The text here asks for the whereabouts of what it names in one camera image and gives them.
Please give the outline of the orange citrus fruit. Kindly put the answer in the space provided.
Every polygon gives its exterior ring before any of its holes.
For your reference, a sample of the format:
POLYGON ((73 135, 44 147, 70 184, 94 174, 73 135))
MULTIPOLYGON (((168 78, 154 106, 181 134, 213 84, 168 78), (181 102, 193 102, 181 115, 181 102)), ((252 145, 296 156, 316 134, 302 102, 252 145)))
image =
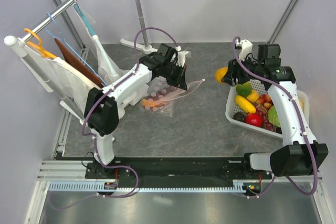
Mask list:
POLYGON ((228 71, 228 67, 222 67, 220 69, 218 69, 216 72, 215 72, 215 80, 218 82, 218 83, 224 83, 222 81, 223 77, 226 75, 228 71))

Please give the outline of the clear pink-dotted zip bag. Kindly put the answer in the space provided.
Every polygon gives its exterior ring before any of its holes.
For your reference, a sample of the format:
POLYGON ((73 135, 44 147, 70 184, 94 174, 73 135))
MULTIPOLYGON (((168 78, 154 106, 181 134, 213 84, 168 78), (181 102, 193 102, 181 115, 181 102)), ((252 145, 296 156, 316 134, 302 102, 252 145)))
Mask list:
MULTIPOLYGON (((148 89, 146 95, 143 98, 145 98, 145 97, 156 98, 160 95, 164 96, 165 99, 168 100, 168 101, 171 101, 171 103, 166 108, 164 108, 163 110, 156 110, 156 111, 158 111, 160 113, 163 113, 163 114, 169 114, 172 111, 174 102, 176 100, 179 100, 181 98, 184 98, 184 97, 192 94, 205 81, 206 81, 206 79, 192 81, 189 84, 187 84, 187 90, 182 90, 182 89, 179 89, 179 88, 168 85, 165 78, 158 77, 158 78, 155 78, 153 81, 150 82, 149 89, 148 89)), ((155 111, 152 111, 152 110, 146 110, 141 104, 140 104, 140 108, 143 111, 155 112, 155 111)))

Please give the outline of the orange carrot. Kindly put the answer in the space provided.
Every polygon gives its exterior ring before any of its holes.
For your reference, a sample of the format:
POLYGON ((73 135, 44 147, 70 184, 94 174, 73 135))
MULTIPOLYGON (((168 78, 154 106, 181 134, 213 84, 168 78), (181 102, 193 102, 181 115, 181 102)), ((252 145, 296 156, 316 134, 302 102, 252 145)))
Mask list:
POLYGON ((164 96, 160 95, 156 98, 154 97, 145 97, 141 100, 140 104, 146 109, 146 110, 163 110, 166 108, 171 101, 168 101, 165 99, 164 96))

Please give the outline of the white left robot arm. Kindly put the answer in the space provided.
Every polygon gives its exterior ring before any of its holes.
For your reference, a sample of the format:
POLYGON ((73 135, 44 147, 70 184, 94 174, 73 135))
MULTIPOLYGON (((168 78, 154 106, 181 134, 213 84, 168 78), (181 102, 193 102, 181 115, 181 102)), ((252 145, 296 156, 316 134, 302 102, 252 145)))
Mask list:
POLYGON ((87 97, 83 127, 88 126, 94 141, 94 157, 99 162, 97 173, 103 178, 111 178, 115 165, 111 163, 113 132, 119 124, 118 107, 140 87, 156 77, 166 79, 168 85, 187 90, 185 80, 186 55, 189 51, 160 44, 157 51, 144 55, 137 64, 118 81, 103 89, 92 88, 87 97))

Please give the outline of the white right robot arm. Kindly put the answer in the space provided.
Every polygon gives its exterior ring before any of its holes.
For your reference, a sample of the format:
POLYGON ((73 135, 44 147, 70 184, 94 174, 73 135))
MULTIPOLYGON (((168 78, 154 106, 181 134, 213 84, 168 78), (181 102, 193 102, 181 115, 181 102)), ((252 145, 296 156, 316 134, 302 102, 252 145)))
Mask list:
POLYGON ((233 87, 259 80, 264 85, 278 115, 283 147, 273 153, 248 154, 249 161, 240 166, 241 174, 248 179, 259 170, 278 177, 316 175, 329 151, 310 130, 299 103, 293 70, 281 65, 278 44, 259 45, 256 60, 250 55, 252 48, 250 41, 234 38, 235 58, 228 62, 228 72, 221 82, 233 87))

